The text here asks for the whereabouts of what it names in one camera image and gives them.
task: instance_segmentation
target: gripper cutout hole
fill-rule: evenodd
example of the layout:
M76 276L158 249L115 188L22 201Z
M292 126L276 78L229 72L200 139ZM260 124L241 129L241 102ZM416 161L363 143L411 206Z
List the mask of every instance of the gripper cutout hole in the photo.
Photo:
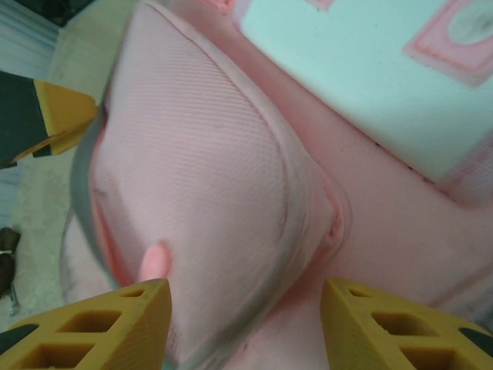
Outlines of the gripper cutout hole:
M92 347L92 344L39 345L16 364L15 368L74 368Z
M371 296L367 293L364 293L363 291L359 291L357 289L349 289L349 292L351 293L351 295L353 295L354 297L361 297L361 298L371 298Z
M128 293L122 294L122 297L140 297L144 294L144 289L136 289L134 291L129 291Z
M74 316L58 332L104 333L108 331L122 313L119 311L86 311Z
M411 314L373 312L371 317L391 335L420 335L425 337L437 335L423 320Z
M417 370L476 369L466 357L452 348L401 348L401 351Z

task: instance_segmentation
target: pink ribbed fabric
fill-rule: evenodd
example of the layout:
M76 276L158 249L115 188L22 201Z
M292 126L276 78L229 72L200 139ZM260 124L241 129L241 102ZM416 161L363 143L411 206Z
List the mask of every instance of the pink ribbed fabric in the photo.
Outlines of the pink ribbed fabric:
M130 282L146 248L169 246L168 354L183 362L256 305L266 314L315 253L337 245L341 219L272 103L164 12L143 5L129 24L92 175Z

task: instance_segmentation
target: yellow 3d-printed part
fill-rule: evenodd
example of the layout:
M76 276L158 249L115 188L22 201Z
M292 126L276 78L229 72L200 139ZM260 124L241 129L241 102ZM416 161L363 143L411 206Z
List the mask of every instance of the yellow 3d-printed part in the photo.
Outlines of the yellow 3d-printed part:
M487 334L469 321L344 279L325 282L320 308L330 370L493 369L459 331Z
M47 311L0 356L0 369L158 370L171 319L166 280L153 280Z

